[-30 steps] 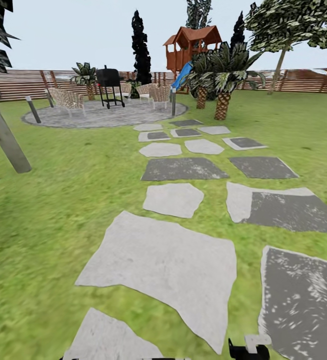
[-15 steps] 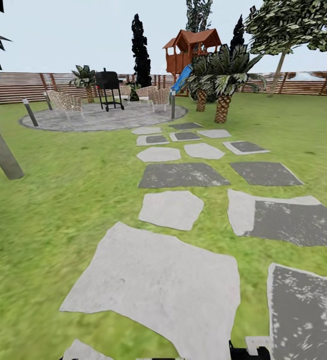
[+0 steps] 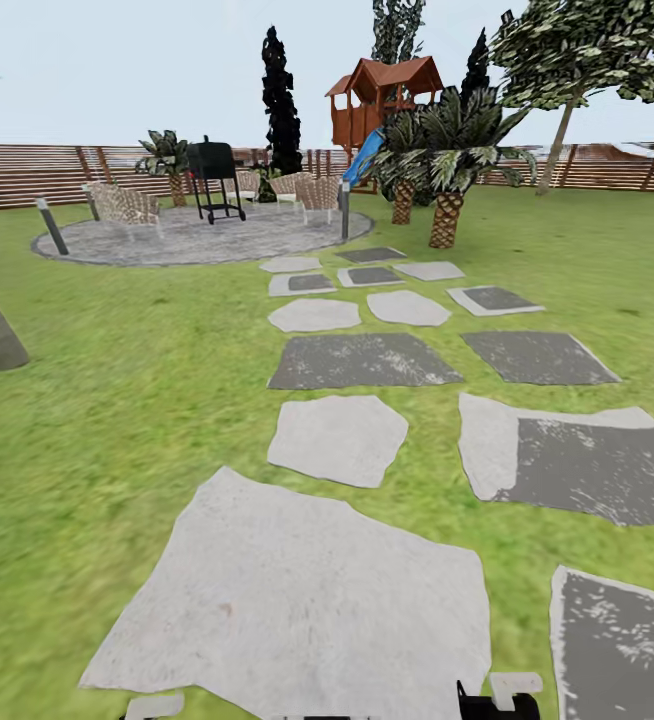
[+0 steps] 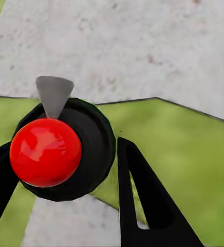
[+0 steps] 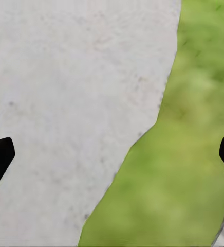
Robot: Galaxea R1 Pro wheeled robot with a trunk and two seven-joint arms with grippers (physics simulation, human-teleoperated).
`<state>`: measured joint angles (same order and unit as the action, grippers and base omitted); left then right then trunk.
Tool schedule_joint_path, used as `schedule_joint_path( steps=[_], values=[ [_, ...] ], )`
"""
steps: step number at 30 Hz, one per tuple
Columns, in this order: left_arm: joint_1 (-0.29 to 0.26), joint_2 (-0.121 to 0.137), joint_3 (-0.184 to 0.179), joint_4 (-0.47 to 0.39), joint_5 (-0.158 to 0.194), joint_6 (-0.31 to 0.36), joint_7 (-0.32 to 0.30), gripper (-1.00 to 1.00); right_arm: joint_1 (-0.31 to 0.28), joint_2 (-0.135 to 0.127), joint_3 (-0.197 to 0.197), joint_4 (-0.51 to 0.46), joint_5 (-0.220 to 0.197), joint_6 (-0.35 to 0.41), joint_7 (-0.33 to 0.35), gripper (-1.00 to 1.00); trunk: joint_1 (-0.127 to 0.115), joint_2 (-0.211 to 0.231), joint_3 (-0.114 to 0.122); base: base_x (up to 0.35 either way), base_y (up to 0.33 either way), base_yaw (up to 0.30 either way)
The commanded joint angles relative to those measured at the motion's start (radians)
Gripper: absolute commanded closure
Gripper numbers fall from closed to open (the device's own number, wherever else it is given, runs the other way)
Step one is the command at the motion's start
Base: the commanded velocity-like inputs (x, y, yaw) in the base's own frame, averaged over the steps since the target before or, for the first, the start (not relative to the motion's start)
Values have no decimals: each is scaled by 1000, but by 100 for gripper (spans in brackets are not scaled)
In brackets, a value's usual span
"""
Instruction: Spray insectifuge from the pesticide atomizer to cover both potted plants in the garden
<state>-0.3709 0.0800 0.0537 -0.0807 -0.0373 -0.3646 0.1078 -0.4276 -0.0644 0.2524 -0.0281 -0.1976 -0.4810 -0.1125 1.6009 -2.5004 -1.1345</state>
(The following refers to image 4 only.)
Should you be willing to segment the insectifuge atomizer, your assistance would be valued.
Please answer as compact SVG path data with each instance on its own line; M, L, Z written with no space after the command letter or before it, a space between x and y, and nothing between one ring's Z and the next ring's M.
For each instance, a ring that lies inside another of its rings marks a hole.
M42 76L35 82L42 103L16 127L11 166L37 197L76 200L108 177L118 141L109 119L94 104L69 97L73 81Z

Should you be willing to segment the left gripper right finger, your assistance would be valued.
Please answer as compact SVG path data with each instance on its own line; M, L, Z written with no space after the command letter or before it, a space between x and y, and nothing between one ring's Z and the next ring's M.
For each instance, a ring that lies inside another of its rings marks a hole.
M118 137L121 247L204 247L138 147ZM132 177L149 225L137 225Z

